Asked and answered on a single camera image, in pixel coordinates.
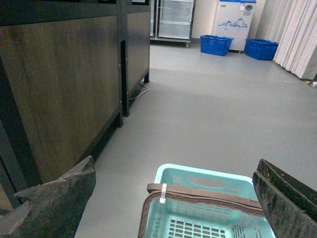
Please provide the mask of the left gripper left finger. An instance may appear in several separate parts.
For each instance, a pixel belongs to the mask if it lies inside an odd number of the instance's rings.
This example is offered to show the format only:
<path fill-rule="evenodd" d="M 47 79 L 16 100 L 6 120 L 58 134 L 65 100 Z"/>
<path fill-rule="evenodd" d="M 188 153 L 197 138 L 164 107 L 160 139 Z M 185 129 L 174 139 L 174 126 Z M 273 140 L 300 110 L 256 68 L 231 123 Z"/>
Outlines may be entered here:
<path fill-rule="evenodd" d="M 88 156 L 56 180 L 15 194 L 23 203 L 0 220 L 2 238 L 73 238 L 96 186 Z"/>

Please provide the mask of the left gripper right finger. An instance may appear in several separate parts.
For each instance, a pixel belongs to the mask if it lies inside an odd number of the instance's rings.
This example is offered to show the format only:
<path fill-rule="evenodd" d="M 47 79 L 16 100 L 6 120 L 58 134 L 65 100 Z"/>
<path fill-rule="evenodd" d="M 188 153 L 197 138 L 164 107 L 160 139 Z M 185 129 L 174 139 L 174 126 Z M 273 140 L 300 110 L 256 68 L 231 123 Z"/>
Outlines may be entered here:
<path fill-rule="evenodd" d="M 271 162 L 260 159 L 253 185 L 277 238 L 317 236 L 317 192 Z"/>

